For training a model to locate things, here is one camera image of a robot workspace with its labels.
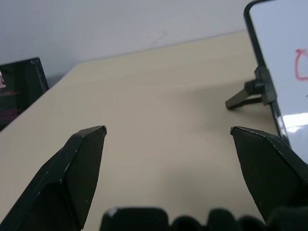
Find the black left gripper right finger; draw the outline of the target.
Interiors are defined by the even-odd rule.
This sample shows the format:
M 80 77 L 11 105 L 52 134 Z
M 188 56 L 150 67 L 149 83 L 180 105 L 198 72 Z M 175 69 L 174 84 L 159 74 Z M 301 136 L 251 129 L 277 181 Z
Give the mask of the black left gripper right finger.
M 244 181 L 264 220 L 278 207 L 308 205 L 308 165 L 280 137 L 234 126 Z

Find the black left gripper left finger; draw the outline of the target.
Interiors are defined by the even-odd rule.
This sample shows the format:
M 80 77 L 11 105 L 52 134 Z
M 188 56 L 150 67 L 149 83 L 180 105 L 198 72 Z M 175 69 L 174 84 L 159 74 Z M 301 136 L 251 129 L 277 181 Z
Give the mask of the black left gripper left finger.
M 80 231 L 96 191 L 105 126 L 80 130 L 35 174 L 0 224 L 2 231 Z

